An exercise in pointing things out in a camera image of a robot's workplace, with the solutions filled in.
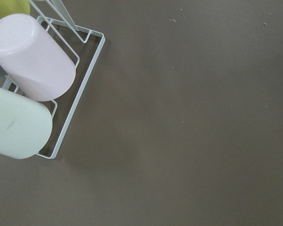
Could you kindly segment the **pink cup on rack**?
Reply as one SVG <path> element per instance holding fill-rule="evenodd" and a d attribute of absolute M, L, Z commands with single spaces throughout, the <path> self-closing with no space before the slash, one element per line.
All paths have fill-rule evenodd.
<path fill-rule="evenodd" d="M 76 74 L 74 62 L 27 14 L 0 19 L 0 66 L 27 97 L 36 101 L 63 95 Z"/>

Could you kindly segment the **white cup on rack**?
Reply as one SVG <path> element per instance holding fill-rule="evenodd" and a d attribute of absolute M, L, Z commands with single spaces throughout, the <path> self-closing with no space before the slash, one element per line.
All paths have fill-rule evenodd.
<path fill-rule="evenodd" d="M 47 107 L 0 88 L 0 154 L 25 159 L 37 154 L 52 132 Z"/>

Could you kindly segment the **yellow cup on rack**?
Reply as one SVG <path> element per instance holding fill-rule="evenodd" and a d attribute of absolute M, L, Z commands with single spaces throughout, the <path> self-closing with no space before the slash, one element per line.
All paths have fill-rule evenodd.
<path fill-rule="evenodd" d="M 28 0 L 0 0 L 0 19 L 11 14 L 30 14 Z"/>

